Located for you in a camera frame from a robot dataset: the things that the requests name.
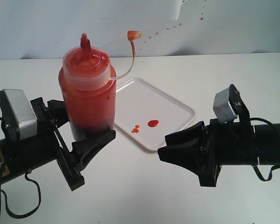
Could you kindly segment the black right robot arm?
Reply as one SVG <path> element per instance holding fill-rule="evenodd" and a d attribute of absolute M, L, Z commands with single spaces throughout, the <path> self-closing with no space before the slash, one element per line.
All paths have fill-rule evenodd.
<path fill-rule="evenodd" d="M 252 166 L 257 177 L 265 178 L 259 165 L 270 165 L 271 171 L 280 168 L 280 123 L 249 125 L 240 122 L 221 124 L 211 119 L 168 134 L 166 145 L 157 150 L 159 159 L 185 168 L 198 176 L 202 187 L 215 187 L 223 165 Z"/>

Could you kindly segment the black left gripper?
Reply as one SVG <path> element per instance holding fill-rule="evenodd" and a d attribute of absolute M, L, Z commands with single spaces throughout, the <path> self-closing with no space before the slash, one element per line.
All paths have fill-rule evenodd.
<path fill-rule="evenodd" d="M 30 101 L 37 118 L 37 135 L 18 142 L 10 140 L 5 122 L 1 118 L 5 138 L 0 140 L 0 147 L 9 171 L 2 178 L 2 183 L 56 160 L 70 189 L 76 190 L 84 185 L 84 177 L 80 172 L 116 138 L 116 131 L 110 130 L 89 139 L 72 142 L 70 161 L 66 145 L 59 143 L 62 137 L 58 128 L 69 122 L 65 102 L 53 99 L 47 103 L 48 108 L 42 98 Z"/>

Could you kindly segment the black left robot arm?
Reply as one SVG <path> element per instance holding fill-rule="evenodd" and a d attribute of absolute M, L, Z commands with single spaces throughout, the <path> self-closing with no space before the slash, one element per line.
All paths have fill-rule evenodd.
<path fill-rule="evenodd" d="M 84 185 L 81 171 L 94 156 L 116 137 L 114 130 L 72 143 L 68 150 L 59 128 L 69 121 L 65 103 L 42 98 L 29 101 L 23 90 L 0 91 L 1 129 L 0 168 L 5 164 L 2 183 L 9 182 L 28 170 L 39 168 L 53 160 L 71 190 Z"/>

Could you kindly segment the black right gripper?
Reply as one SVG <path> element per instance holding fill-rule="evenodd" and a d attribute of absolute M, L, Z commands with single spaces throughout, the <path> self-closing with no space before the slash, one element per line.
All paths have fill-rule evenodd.
<path fill-rule="evenodd" d="M 211 119 L 206 126 L 206 161 L 200 168 L 198 147 L 172 147 L 203 137 L 205 123 L 165 136 L 166 147 L 159 148 L 160 161 L 182 167 L 198 175 L 200 186 L 215 187 L 223 165 L 255 165 L 256 146 L 250 121 L 221 124 Z"/>

